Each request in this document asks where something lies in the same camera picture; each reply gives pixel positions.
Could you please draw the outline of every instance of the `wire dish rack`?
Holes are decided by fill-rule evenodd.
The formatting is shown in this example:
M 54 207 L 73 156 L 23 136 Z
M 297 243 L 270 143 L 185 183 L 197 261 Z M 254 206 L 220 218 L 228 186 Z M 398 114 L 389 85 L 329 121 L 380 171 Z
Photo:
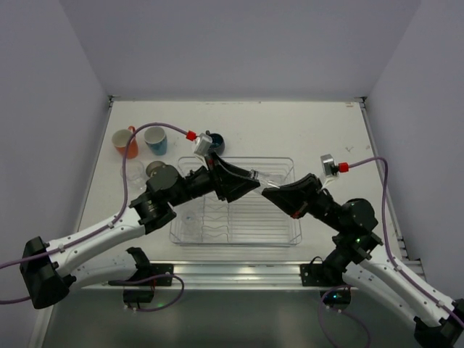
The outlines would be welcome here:
M 294 163 L 288 157 L 223 157 L 247 170 L 256 170 L 262 178 L 279 186 L 295 181 Z M 201 164 L 195 157 L 181 157 L 182 175 Z M 298 220 L 290 218 L 274 204 L 252 191 L 228 204 L 215 193 L 176 207 L 178 216 L 170 226 L 170 240 L 177 244 L 228 244 L 280 246 L 296 245 L 302 240 Z

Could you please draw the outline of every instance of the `purple cable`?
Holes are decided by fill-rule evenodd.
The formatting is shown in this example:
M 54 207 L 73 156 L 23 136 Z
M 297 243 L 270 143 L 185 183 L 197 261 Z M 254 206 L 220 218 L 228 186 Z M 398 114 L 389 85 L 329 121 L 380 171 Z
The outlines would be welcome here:
M 359 167 L 360 165 L 364 165 L 369 162 L 373 161 L 381 161 L 384 164 L 384 182 L 382 187 L 382 206 L 381 206 L 381 214 L 382 214 L 382 228 L 384 230 L 384 241 L 385 241 L 385 249 L 386 254 L 388 255 L 391 264 L 394 267 L 398 267 L 396 258 L 393 256 L 392 251 L 390 250 L 390 242 L 389 242 L 389 235 L 386 230 L 386 218 L 385 218 L 385 211 L 386 211 L 386 183 L 389 176 L 389 164 L 383 157 L 371 157 L 368 159 L 364 159 L 361 162 L 353 163 L 349 165 L 349 168 Z M 417 290 L 419 290 L 425 297 L 429 298 L 435 305 L 439 306 L 439 300 L 436 299 L 432 294 L 428 293 L 420 284 L 416 283 L 414 279 L 412 279 L 405 271 L 399 270 L 399 274 L 401 274 L 411 285 L 413 285 Z M 456 320 L 462 328 L 464 328 L 464 322 L 459 319 L 459 317 L 452 312 L 452 310 L 446 306 L 442 306 L 443 310 L 447 312 L 454 320 Z
M 177 279 L 178 281 L 181 282 L 182 288 L 179 291 L 178 295 L 171 302 L 165 304 L 164 306 L 157 307 L 157 308 L 149 308 L 149 309 L 136 308 L 137 312 L 157 312 L 158 310 L 163 310 L 165 308 L 168 308 L 169 306 L 174 305 L 182 297 L 183 290 L 185 289 L 185 283 L 183 282 L 181 277 L 178 277 L 178 276 L 176 276 L 174 274 L 159 274 L 159 275 L 153 275 L 151 277 L 142 279 L 140 281 L 116 281 L 115 284 L 116 285 L 139 285 L 139 284 L 146 283 L 147 281 L 153 281 L 155 279 L 160 279 L 160 278 L 174 278 L 174 279 Z
M 333 288 L 327 290 L 325 292 L 324 295 L 322 295 L 322 298 L 320 299 L 319 301 L 319 305 L 318 305 L 318 320 L 319 320 L 319 326 L 320 328 L 322 329 L 324 335 L 326 335 L 327 339 L 330 341 L 330 343 L 335 347 L 335 348 L 340 348 L 340 346 L 331 338 L 331 335 L 330 333 L 327 331 L 327 329 L 324 327 L 324 320 L 323 320 L 323 308 L 324 308 L 324 299 L 327 297 L 327 295 L 329 295 L 331 292 L 335 291 L 335 290 L 338 290 L 338 289 L 345 289 L 345 288 L 348 288 L 350 289 L 351 286 L 350 285 L 338 285 L 338 286 L 334 286 Z M 333 310 L 334 312 L 338 312 L 338 310 L 332 308 L 332 307 L 329 307 L 330 310 Z M 365 348 L 369 348 L 370 347 L 370 343 L 371 343 L 371 337 L 370 337 L 370 332 L 368 330 L 368 328 L 366 327 L 366 325 L 364 325 L 364 323 L 359 320 L 358 318 L 356 318 L 353 314 L 350 314 L 350 313 L 347 313 L 345 311 L 341 312 L 343 315 L 346 315 L 348 318 L 352 319 L 353 321 L 355 321 L 356 323 L 358 323 L 365 331 L 367 337 L 368 337 L 368 341 L 365 345 Z
M 183 130 L 183 129 L 180 129 L 179 127 L 175 127 L 174 125 L 169 125 L 167 123 L 160 123 L 160 122 L 153 122 L 153 123 L 147 123 L 146 125 L 142 125 L 141 127 L 137 128 L 136 131 L 133 132 L 130 135 L 130 138 L 128 139 L 128 142 L 127 142 L 127 144 L 125 146 L 125 151 L 124 151 L 124 155 L 123 155 L 123 188 L 124 188 L 123 206 L 121 207 L 121 210 L 118 212 L 118 214 L 115 216 L 115 218 L 112 220 L 112 223 L 116 223 L 121 218 L 121 216 L 123 216 L 125 208 L 127 207 L 127 203 L 128 203 L 128 182 L 127 182 L 127 177 L 126 177 L 126 174 L 125 174 L 125 163 L 126 163 L 127 156 L 128 156 L 129 144 L 131 143 L 132 139 L 134 139 L 136 137 L 136 134 L 138 132 L 140 132 L 141 130 L 143 130 L 145 128 L 154 127 L 154 126 L 170 128 L 170 129 L 173 129 L 174 131 L 178 131 L 179 133 L 182 133 L 185 136 L 187 135 L 187 132 L 185 130 Z M 66 248 L 69 248 L 69 247 L 73 247 L 76 244 L 79 244 L 79 243 L 81 243 L 83 241 L 86 241 L 87 239 L 95 237 L 97 234 L 105 231 L 108 227 L 109 227 L 108 225 L 103 225 L 102 227 L 97 228 L 94 232 L 92 232 L 92 233 L 90 233 L 90 234 L 88 234 L 88 235 L 86 235 L 84 237 L 81 237 L 79 239 L 76 239 L 75 241 L 72 241 L 72 242 L 70 242 L 68 244 L 65 244 L 64 248 L 66 249 Z M 4 268 L 7 268 L 7 267 L 11 267 L 13 265 L 18 265 L 18 264 L 20 264 L 22 262 L 28 262 L 28 261 L 34 261 L 34 260 L 37 260 L 37 259 L 41 259 L 42 257 L 49 256 L 49 255 L 52 255 L 52 254 L 56 254 L 57 252 L 59 252 L 58 248 L 52 249 L 52 250 L 50 250 L 48 252 L 42 252 L 42 253 L 37 254 L 37 255 L 24 257 L 22 259 L 5 262 L 5 263 L 0 265 L 0 270 L 2 270 Z M 12 305 L 14 303 L 28 301 L 29 299 L 30 299 L 30 297 L 23 297 L 21 299 L 0 300 L 0 305 Z

